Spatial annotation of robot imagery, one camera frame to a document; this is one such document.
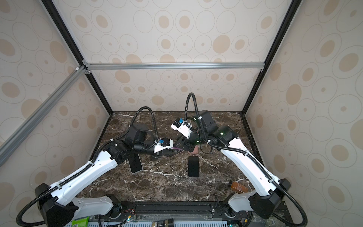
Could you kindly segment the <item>pink phone case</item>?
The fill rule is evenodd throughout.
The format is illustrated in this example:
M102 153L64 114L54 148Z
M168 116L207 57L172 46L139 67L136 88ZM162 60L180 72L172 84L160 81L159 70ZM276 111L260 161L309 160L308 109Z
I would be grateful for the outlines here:
M189 153L192 154L192 155L196 155L196 154L198 154L198 152L199 152L199 148L198 148L198 146L195 146L193 151L191 151Z

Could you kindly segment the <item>phone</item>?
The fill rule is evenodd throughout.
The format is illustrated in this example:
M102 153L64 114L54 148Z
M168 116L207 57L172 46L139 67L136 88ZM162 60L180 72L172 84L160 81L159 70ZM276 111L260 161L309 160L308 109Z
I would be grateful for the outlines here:
M183 152L183 149L178 147L169 147L162 151L164 157L173 157Z
M143 170L143 166L140 159L129 159L129 167L132 174L136 174Z

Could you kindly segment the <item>purple smartphone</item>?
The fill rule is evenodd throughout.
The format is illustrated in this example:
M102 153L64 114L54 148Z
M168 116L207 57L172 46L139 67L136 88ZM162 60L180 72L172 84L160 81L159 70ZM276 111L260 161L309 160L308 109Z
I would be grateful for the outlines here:
M196 156L188 157L188 177L199 177L199 158Z

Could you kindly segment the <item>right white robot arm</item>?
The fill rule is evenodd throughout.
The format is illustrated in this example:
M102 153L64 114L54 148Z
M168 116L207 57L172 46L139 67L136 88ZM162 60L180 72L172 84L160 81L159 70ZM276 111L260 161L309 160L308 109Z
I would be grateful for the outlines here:
M290 182L279 179L265 168L245 147L237 133L228 125L219 127L207 110L199 111L194 93L187 96L186 104L193 100L195 116L188 117L188 107L185 107L184 117L176 119L171 128L178 131L182 137L176 146L184 151L193 152L197 145L207 144L228 157L249 179L254 190L244 194L234 194L228 200L229 208L239 211L252 211L261 218L275 217L290 227L305 227L308 224L307 215L300 203L288 192ZM289 199L299 210L302 221L290 222L275 213L276 208L284 198Z

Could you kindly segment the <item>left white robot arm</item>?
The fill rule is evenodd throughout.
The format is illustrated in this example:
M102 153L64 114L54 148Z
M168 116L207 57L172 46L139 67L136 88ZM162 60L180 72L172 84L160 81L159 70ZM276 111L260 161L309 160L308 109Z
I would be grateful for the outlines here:
M148 110L151 114L155 131L152 141L146 139L148 128L144 124L135 124L136 118L143 110ZM133 116L127 131L103 144L85 165L51 185L43 183L38 186L36 197L18 213L16 223L21 227L63 227L81 211L74 198L100 176L126 160L130 163L136 161L138 167L133 171L138 172L142 170L139 154L154 155L173 146L173 140L159 137L151 108L141 107ZM25 222L24 214L34 205L38 206L43 221Z

